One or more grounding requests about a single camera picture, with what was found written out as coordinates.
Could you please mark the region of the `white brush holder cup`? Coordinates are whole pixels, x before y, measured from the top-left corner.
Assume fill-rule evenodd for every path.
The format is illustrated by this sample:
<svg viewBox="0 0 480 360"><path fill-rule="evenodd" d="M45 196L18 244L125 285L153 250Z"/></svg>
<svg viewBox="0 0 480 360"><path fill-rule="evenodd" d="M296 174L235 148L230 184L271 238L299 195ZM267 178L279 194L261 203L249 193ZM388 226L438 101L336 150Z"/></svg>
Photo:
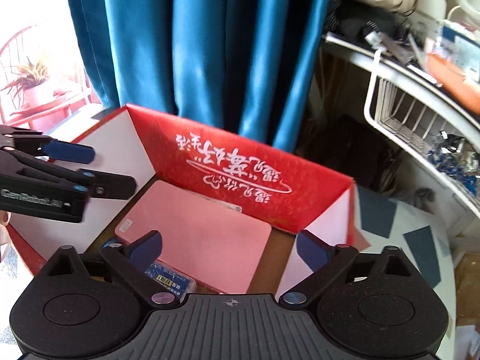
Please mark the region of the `white brush holder cup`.
<svg viewBox="0 0 480 360"><path fill-rule="evenodd" d="M447 14L447 1L417 0L416 12L433 20L444 20Z"/></svg>

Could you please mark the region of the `red strawberry cardboard box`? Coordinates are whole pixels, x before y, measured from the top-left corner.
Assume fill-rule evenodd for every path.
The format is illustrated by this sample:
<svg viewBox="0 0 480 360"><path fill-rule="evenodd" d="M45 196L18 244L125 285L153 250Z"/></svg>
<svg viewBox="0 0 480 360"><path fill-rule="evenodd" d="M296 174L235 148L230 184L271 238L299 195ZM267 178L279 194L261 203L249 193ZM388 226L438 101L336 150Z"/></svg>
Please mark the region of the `red strawberry cardboard box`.
<svg viewBox="0 0 480 360"><path fill-rule="evenodd" d="M278 290L300 231L331 245L358 241L352 178L267 145L132 105L75 141L95 149L93 169L132 176L137 195L125 202L94 199L81 223L13 214L7 230L32 273L61 245L83 252L116 236L116 226L158 180L271 225L245 293Z"/></svg>

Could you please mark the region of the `orange oval dish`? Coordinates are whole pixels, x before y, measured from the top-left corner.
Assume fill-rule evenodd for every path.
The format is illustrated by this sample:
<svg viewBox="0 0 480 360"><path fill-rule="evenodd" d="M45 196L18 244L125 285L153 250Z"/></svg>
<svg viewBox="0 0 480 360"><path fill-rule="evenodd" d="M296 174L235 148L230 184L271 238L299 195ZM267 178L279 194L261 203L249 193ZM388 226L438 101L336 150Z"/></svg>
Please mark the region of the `orange oval dish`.
<svg viewBox="0 0 480 360"><path fill-rule="evenodd" d="M428 54L426 71L465 108L479 116L479 84L467 78L464 72L437 54Z"/></svg>

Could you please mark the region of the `white dressing table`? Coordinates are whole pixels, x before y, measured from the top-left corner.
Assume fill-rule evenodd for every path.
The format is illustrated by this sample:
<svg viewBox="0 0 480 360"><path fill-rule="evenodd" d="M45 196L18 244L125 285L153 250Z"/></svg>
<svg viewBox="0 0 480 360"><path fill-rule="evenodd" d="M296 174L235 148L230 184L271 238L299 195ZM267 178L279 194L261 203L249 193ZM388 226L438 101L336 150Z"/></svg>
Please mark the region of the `white dressing table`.
<svg viewBox="0 0 480 360"><path fill-rule="evenodd" d="M479 122L440 88L371 49L328 33L321 47L333 115L365 124L400 152L392 184L379 189L440 216L453 236L479 235L479 199L438 171L427 155L440 133L465 137L479 147Z"/></svg>

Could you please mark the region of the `pink power bank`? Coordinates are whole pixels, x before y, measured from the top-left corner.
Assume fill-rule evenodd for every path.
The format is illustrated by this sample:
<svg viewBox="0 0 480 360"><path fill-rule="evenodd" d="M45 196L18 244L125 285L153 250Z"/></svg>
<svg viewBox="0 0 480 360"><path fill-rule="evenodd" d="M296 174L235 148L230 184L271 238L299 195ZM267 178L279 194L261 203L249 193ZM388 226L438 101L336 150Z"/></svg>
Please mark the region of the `pink power bank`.
<svg viewBox="0 0 480 360"><path fill-rule="evenodd" d="M162 263L219 293L241 294L250 287L272 227L158 180L115 234L130 244L151 230L162 236Z"/></svg>

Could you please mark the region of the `pink printed backdrop cloth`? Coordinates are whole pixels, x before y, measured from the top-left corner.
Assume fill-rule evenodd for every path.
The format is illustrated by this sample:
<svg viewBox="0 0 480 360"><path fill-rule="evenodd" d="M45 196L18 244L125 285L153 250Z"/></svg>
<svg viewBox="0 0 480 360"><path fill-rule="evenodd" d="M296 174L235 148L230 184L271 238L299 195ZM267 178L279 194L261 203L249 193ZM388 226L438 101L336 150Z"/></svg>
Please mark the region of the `pink printed backdrop cloth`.
<svg viewBox="0 0 480 360"><path fill-rule="evenodd" d="M68 0L1 0L1 123L47 132L102 109Z"/></svg>

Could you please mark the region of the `blue battery pack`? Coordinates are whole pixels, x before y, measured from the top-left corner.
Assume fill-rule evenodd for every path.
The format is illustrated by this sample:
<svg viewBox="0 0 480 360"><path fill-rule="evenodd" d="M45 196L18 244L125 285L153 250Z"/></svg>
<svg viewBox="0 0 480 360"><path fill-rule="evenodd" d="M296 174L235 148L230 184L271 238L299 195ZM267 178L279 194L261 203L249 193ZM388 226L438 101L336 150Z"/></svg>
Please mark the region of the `blue battery pack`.
<svg viewBox="0 0 480 360"><path fill-rule="evenodd" d="M177 296L181 301L188 293L193 293L197 283L191 277L182 274L179 271L168 267L160 262L153 262L146 270L145 274L151 279L162 284L171 293Z"/></svg>

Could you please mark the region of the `blue velvet curtain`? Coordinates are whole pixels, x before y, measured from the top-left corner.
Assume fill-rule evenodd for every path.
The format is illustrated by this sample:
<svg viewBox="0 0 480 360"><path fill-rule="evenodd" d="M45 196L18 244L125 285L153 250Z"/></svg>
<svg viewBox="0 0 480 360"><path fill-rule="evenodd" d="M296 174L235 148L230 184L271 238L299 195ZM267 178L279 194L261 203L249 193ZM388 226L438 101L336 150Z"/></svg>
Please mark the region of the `blue velvet curtain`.
<svg viewBox="0 0 480 360"><path fill-rule="evenodd" d="M291 152L329 0L68 0L86 73L134 104Z"/></svg>

